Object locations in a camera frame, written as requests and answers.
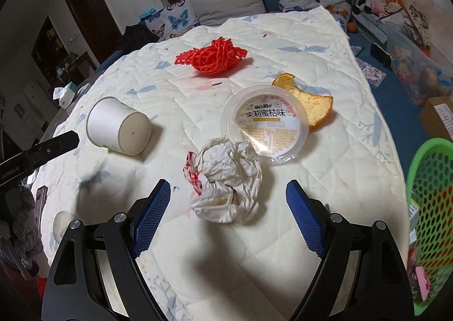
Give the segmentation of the white paper wrapper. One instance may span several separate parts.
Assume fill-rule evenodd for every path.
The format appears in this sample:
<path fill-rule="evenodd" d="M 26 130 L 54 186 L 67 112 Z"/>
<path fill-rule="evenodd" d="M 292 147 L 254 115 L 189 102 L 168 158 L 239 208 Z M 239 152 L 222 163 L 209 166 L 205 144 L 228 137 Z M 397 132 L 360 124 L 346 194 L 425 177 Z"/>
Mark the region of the white paper wrapper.
<path fill-rule="evenodd" d="M 210 139 L 187 153 L 183 175 L 194 190 L 191 210 L 202 220 L 242 225 L 258 211 L 262 168 L 248 141 Z"/>

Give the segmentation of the white paper cup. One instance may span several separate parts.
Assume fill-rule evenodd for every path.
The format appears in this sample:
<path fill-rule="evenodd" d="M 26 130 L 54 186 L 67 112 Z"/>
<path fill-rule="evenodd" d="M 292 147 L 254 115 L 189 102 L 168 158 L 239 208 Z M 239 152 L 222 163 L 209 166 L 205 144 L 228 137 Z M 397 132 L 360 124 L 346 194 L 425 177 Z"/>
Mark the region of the white paper cup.
<path fill-rule="evenodd" d="M 151 141 L 152 125 L 146 114 L 114 97 L 106 97 L 91 108 L 86 133 L 89 141 L 98 147 L 135 156 Z"/>

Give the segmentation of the red foam fruit net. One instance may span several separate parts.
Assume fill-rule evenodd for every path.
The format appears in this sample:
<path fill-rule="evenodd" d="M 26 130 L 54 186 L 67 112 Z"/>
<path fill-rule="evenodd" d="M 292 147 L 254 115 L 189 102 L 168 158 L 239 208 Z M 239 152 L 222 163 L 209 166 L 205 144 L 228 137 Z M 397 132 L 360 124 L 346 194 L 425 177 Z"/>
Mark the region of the red foam fruit net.
<path fill-rule="evenodd" d="M 193 48 L 176 56 L 175 65 L 189 65 L 202 75 L 217 76 L 234 69 L 247 57 L 248 51 L 220 37 L 203 48 Z"/>

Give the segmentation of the clear plastic jelly cup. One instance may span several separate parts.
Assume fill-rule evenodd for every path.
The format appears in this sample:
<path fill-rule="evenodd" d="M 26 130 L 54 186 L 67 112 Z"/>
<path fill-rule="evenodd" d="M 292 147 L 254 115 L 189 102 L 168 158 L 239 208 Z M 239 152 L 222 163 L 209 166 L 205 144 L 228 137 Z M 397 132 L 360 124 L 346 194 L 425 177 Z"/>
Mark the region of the clear plastic jelly cup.
<path fill-rule="evenodd" d="M 270 164 L 283 164 L 302 150 L 309 134 L 302 104 L 277 86 L 251 86 L 232 95 L 220 119 L 231 141 L 248 141 Z"/>

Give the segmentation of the bitten orange bread slice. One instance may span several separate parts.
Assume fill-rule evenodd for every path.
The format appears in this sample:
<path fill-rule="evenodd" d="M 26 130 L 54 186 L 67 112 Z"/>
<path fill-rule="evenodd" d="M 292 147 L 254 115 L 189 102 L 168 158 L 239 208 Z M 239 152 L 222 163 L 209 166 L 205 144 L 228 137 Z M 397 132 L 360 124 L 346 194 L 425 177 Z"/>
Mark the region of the bitten orange bread slice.
<path fill-rule="evenodd" d="M 292 74 L 278 75 L 272 85 L 286 90 L 299 100 L 307 114 L 310 130 L 314 130 L 324 123 L 332 112 L 333 97 L 331 95 L 316 95 L 302 91 L 296 85 L 295 76 Z"/>

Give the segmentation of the green plastic mesh basket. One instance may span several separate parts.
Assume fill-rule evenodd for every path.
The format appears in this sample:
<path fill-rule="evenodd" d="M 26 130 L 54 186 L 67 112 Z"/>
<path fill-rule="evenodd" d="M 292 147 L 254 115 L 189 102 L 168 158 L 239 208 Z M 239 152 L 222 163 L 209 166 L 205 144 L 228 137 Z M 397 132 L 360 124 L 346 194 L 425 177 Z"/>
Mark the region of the green plastic mesh basket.
<path fill-rule="evenodd" d="M 408 269 L 425 271 L 430 289 L 422 295 L 415 284 L 415 315 L 435 302 L 452 275 L 452 143 L 426 141 L 415 153 L 406 180 L 409 208 Z"/>

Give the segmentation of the colourful picture book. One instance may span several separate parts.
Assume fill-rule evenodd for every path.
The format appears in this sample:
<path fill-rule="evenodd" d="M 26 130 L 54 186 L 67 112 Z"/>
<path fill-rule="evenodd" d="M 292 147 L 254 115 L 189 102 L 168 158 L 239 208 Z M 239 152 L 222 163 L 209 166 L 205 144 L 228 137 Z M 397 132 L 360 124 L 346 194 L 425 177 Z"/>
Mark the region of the colourful picture book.
<path fill-rule="evenodd" d="M 386 77 L 386 73 L 359 58 L 356 58 L 356 62 L 369 84 L 374 88 L 379 88 Z"/>

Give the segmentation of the brown cardboard box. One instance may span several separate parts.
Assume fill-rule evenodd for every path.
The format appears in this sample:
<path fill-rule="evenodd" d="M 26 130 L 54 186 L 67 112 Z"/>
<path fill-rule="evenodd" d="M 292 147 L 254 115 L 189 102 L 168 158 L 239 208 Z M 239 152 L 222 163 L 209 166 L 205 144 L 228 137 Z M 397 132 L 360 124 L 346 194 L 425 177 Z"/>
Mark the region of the brown cardboard box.
<path fill-rule="evenodd" d="M 452 141 L 452 100 L 448 96 L 428 99 L 419 119 L 429 138 L 443 138 Z"/>

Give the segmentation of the black small device on bed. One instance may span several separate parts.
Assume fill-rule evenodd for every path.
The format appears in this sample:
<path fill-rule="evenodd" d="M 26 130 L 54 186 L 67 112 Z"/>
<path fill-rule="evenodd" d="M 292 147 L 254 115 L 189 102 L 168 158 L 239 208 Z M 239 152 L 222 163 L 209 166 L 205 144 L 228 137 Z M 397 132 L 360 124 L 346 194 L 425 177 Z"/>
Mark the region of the black small device on bed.
<path fill-rule="evenodd" d="M 385 51 L 381 46 L 376 43 L 372 43 L 370 46 L 370 55 L 376 59 L 382 66 L 387 69 L 392 67 L 392 57 Z"/>

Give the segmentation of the clear plastic storage bin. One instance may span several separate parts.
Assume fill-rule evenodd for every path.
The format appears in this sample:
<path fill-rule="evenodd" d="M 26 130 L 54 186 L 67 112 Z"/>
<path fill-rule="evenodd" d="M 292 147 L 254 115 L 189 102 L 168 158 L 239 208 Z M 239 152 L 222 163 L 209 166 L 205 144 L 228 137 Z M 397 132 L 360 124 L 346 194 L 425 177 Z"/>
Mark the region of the clear plastic storage bin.
<path fill-rule="evenodd" d="M 452 70 L 431 60 L 410 39 L 392 27 L 387 29 L 386 51 L 392 70 L 416 105 L 434 97 L 448 96 L 452 90 Z"/>

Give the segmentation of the dark wooden door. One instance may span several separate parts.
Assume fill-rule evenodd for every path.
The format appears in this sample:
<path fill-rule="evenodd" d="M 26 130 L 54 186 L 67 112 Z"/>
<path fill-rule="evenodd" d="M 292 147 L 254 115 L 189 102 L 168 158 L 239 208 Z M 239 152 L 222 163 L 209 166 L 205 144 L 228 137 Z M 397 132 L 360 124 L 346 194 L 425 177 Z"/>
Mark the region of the dark wooden door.
<path fill-rule="evenodd" d="M 110 9 L 104 0 L 65 0 L 95 59 L 104 62 L 116 51 L 121 38 Z"/>

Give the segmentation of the plush toy pile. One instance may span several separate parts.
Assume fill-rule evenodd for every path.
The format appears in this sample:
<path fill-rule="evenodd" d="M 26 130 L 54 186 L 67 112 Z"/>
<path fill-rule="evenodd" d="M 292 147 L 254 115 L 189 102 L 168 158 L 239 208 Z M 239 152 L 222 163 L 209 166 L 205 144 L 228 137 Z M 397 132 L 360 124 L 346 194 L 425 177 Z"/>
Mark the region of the plush toy pile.
<path fill-rule="evenodd" d="M 355 0 L 352 12 L 375 25 L 391 26 L 411 39 L 425 55 L 430 55 L 428 19 L 414 5 L 406 4 L 404 0 Z"/>

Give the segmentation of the grey plain pillow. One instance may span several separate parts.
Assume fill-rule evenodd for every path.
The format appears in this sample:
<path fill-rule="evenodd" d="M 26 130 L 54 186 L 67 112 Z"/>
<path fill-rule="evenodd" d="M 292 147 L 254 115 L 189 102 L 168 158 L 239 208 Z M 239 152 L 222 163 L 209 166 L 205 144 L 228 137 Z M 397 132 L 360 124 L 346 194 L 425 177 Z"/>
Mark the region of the grey plain pillow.
<path fill-rule="evenodd" d="M 262 0 L 190 0 L 201 25 L 219 26 L 228 19 L 266 13 Z"/>

